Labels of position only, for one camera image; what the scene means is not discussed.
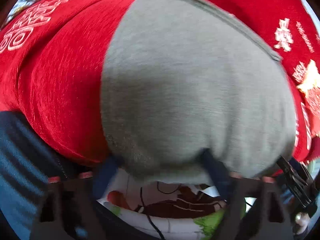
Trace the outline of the blue trousers leg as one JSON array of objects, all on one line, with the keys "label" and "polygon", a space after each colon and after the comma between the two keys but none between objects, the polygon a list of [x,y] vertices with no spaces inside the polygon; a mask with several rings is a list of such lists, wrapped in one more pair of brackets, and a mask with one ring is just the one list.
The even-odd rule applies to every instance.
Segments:
[{"label": "blue trousers leg", "polygon": [[24,115],[1,112],[1,212],[20,239],[29,239],[50,177],[67,173]]}]

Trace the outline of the red wedding bed cover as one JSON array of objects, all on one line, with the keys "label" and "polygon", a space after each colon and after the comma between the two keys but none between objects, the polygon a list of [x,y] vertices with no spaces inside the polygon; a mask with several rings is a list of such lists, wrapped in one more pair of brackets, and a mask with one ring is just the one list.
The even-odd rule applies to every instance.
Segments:
[{"label": "red wedding bed cover", "polygon": [[[310,62],[319,64],[319,32],[301,0],[208,0],[278,52],[297,107],[294,157],[319,158],[304,94]],[[85,165],[108,153],[100,118],[105,49],[134,0],[40,0],[1,30],[1,110],[21,112],[61,155]]]}]

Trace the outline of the grey knit sweater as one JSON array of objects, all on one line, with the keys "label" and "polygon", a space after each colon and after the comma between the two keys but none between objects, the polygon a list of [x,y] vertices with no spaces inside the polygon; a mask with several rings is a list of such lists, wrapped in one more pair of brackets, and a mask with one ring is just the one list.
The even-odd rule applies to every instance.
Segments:
[{"label": "grey knit sweater", "polygon": [[207,183],[205,148],[248,178],[295,146],[295,104],[281,57],[205,0],[135,0],[101,74],[111,152],[146,183]]}]

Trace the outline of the floral patterned bed sheet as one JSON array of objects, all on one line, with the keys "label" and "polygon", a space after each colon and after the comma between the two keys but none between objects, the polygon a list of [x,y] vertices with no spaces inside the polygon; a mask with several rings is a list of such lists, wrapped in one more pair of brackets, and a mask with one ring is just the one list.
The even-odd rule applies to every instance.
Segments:
[{"label": "floral patterned bed sheet", "polygon": [[209,239],[227,203],[213,186],[142,184],[119,170],[98,202],[125,223],[158,239]]}]

